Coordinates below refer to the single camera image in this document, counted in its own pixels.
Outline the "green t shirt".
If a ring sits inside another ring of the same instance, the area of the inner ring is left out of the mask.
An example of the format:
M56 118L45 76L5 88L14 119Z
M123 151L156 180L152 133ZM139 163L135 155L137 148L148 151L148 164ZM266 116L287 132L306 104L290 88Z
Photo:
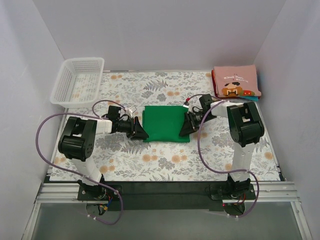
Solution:
M188 143L190 136L180 136L184 124L183 106L147 105L142 112L142 127L148 134L145 143Z

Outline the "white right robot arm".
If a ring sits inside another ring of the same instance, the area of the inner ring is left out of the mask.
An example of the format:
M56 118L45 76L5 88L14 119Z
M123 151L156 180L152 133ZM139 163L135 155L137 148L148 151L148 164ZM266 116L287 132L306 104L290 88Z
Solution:
M227 174L227 180L218 186L210 187L214 196L228 195L237 199L250 190L250 171L254 149L260 138L265 134L265 127L259 111L254 102L234 103L225 100L214 100L210 94L198 94L201 108L194 111L189 106L190 98L183 104L188 111L184 113L184 121L179 136L185 137L192 133L198 133L197 141L200 141L201 129L205 122L217 117L228 120L230 136L233 140L232 168L227 171L218 171L205 163L202 154L200 160L210 171L217 174Z

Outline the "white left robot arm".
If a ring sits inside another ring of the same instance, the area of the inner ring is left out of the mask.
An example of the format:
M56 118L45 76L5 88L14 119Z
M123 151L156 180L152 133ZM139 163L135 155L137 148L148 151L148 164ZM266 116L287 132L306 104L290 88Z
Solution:
M84 192L95 200L103 199L107 194L103 174L94 163L92 153L96 135L125 133L131 140L146 140L149 135L141 126L137 117L132 117L130 110L125 110L127 119L120 115L121 108L109 106L107 114L101 119L68 118L58 142L58 151L82 174L78 184Z

